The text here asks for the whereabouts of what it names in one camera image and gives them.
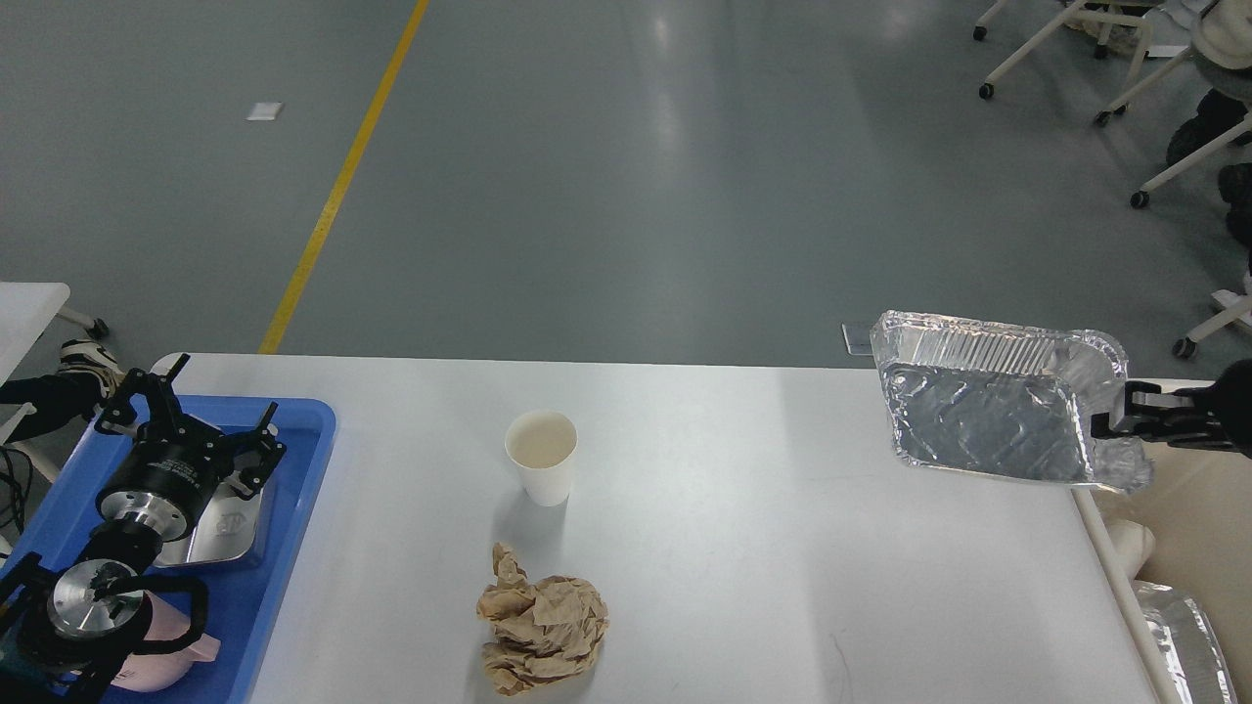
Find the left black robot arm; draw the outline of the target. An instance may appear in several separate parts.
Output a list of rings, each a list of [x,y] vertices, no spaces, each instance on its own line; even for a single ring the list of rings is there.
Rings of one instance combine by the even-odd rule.
[[[167,544],[184,540],[220,486],[249,501],[287,446],[268,405],[255,427],[228,433],[183,410],[167,373],[131,370],[96,415],[101,435],[131,446],[96,494],[100,522],[71,566],[46,569],[26,552],[3,576],[3,634],[36,671],[3,681],[40,703],[98,703],[131,658],[174,658],[202,641],[210,595],[200,577],[153,572]]]

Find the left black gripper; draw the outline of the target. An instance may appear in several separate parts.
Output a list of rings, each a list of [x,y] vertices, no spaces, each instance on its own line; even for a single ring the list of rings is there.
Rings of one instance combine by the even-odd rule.
[[[103,520],[130,520],[156,531],[162,542],[192,535],[220,482],[240,500],[259,495],[287,446],[272,420],[270,402],[254,428],[224,435],[193,431],[173,382],[189,355],[165,373],[131,370],[99,411],[94,431],[128,436],[131,448],[96,495]]]

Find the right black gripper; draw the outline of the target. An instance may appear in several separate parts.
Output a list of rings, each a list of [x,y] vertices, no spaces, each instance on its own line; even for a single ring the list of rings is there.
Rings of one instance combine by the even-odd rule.
[[[1204,388],[1167,391],[1128,380],[1108,412],[1090,415],[1090,436],[1182,443],[1208,437],[1231,452],[1251,452],[1251,360],[1229,365]]]

